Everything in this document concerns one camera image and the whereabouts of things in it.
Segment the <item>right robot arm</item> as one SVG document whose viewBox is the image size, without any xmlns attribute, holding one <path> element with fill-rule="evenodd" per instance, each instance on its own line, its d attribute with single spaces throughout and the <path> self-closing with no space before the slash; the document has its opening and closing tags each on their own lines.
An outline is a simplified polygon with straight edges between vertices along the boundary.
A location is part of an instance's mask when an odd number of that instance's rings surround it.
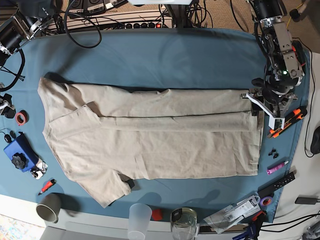
<svg viewBox="0 0 320 240">
<path fill-rule="evenodd" d="M 19 80 L 23 81 L 22 72 L 26 63 L 22 47 L 44 31 L 54 20 L 59 4 L 55 0 L 2 0 L 1 10 L 12 10 L 8 19 L 0 15 L 0 69 L 14 76 L 13 81 L 5 86 L 0 84 L 0 114 L 8 119 L 16 115 L 10 90 Z M 17 73 L 5 67 L 6 61 L 12 55 L 19 53 L 21 64 Z"/>
</svg>

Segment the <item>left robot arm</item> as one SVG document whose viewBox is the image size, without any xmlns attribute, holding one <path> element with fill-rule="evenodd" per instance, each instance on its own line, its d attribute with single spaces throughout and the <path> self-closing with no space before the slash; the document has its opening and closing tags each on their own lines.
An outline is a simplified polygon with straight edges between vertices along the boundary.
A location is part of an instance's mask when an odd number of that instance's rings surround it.
<svg viewBox="0 0 320 240">
<path fill-rule="evenodd" d="M 303 47 L 293 40 L 283 17 L 287 10 L 281 0 L 250 0 L 254 36 L 266 58 L 263 78 L 255 78 L 253 97 L 275 117 L 282 117 L 296 99 L 295 87 L 305 75 Z"/>
</svg>

